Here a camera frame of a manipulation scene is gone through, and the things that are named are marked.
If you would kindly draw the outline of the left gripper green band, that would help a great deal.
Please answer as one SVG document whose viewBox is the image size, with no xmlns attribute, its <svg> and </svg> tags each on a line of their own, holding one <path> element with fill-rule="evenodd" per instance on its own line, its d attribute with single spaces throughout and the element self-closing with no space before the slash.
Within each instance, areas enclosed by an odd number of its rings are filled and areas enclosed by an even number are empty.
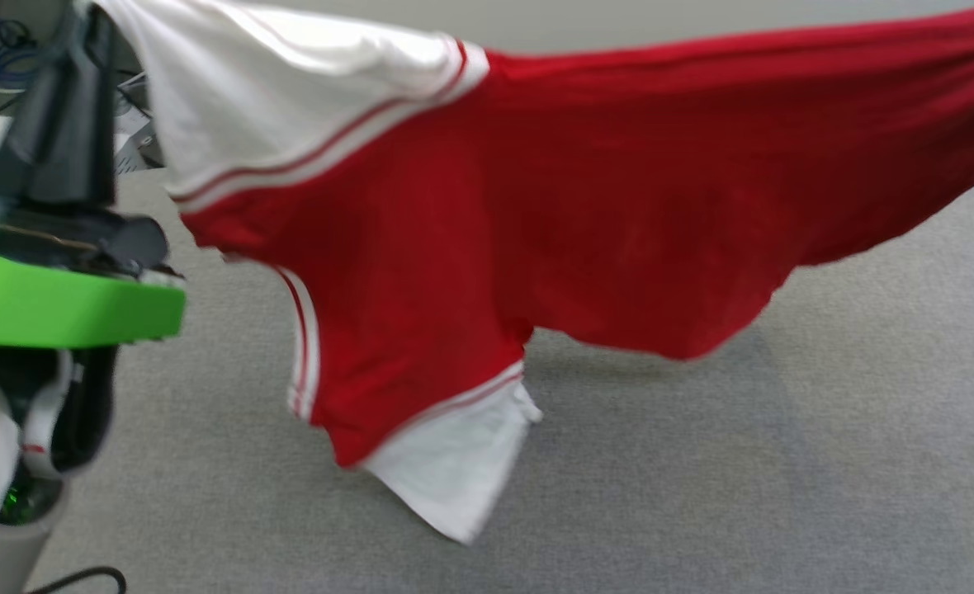
<svg viewBox="0 0 974 594">
<path fill-rule="evenodd" d="M 0 347 L 86 349 L 160 341 L 180 332 L 184 278 L 168 266 L 168 240 L 150 217 L 115 202 L 113 61 L 116 30 L 87 11 L 81 83 L 87 107 L 86 202 L 57 153 L 67 130 L 72 50 L 83 17 L 64 16 L 0 142 Z"/>
</svg>

